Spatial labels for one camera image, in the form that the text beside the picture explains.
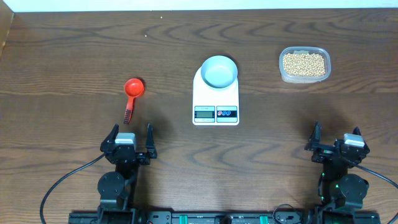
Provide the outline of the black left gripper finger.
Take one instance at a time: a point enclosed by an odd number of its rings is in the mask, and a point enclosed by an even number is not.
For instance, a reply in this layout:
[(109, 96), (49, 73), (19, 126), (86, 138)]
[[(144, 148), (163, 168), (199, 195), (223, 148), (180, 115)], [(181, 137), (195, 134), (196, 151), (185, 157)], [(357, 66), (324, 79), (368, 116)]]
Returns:
[(147, 149), (147, 154), (149, 155), (149, 158), (156, 159), (157, 158), (157, 150), (155, 148), (155, 142), (154, 142), (152, 131), (153, 131), (152, 125), (148, 124), (147, 138), (146, 138), (146, 149)]
[(107, 146), (108, 144), (114, 144), (118, 132), (119, 132), (119, 125), (115, 124), (114, 127), (112, 128), (111, 132), (105, 138), (104, 145)]

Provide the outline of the red plastic measuring scoop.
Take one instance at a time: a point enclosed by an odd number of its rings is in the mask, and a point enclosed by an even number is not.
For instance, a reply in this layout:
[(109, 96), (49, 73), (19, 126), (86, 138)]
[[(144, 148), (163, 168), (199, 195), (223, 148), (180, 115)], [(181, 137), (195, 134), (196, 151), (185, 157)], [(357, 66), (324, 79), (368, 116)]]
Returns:
[(131, 78), (124, 84), (124, 91), (127, 95), (127, 105), (124, 115), (124, 124), (129, 124), (132, 118), (134, 100), (144, 94), (145, 87), (141, 79)]

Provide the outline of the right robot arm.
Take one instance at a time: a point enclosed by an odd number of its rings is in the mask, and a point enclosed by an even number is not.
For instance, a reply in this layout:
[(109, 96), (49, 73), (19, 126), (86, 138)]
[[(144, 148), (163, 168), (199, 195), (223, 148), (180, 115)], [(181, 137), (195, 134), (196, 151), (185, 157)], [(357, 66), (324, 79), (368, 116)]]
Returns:
[(356, 211), (362, 209), (369, 182), (349, 169), (360, 164), (370, 149), (360, 130), (346, 133), (329, 146), (321, 143), (321, 126), (314, 125), (313, 132), (305, 145), (312, 151), (312, 162), (323, 165), (318, 181), (317, 194), (322, 203), (308, 214), (308, 223), (355, 223)]

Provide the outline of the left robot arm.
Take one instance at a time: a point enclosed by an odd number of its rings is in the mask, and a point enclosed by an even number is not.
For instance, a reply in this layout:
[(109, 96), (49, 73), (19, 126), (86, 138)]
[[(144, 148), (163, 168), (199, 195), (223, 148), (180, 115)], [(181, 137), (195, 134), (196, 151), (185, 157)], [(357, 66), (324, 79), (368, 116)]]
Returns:
[(100, 205), (98, 223), (147, 223), (145, 212), (133, 206), (140, 166), (149, 165), (157, 157), (152, 125), (147, 126), (146, 152), (136, 151), (136, 135), (121, 133), (116, 124), (100, 145), (100, 151), (115, 170), (98, 181)]

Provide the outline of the white digital kitchen scale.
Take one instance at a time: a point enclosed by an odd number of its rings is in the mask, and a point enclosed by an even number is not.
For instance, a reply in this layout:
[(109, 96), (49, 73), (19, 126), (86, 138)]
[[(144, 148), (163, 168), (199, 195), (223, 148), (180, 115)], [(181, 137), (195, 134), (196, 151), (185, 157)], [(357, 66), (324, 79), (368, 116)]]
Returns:
[(213, 88), (202, 78), (201, 66), (193, 79), (192, 123), (196, 126), (237, 126), (239, 120), (239, 82)]

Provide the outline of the light grey round bowl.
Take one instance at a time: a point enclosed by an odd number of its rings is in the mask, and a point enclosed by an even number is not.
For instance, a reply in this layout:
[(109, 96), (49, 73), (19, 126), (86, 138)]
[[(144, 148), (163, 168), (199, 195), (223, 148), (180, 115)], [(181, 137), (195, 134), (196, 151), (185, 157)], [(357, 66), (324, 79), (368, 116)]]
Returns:
[(215, 55), (201, 66), (202, 80), (212, 88), (227, 88), (238, 78), (238, 68), (229, 57)]

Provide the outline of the clear container of soybeans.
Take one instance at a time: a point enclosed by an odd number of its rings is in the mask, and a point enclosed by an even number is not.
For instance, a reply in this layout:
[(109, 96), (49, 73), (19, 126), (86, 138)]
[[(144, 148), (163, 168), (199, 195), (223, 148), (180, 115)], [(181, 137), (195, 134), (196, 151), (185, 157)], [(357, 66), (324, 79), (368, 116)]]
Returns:
[(319, 47), (287, 47), (279, 55), (279, 70), (287, 83), (322, 82), (331, 74), (330, 54)]

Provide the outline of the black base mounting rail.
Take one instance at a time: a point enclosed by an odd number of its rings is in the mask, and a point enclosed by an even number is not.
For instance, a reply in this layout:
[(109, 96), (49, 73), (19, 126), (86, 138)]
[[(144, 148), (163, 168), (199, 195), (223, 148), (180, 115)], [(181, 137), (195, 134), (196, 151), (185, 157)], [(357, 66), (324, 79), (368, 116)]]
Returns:
[(71, 213), (69, 224), (100, 224), (100, 223), (146, 223), (146, 224), (294, 224), (313, 223), (311, 216), (299, 215), (295, 212), (271, 213), (172, 213), (147, 212), (144, 215), (134, 213), (105, 212)]

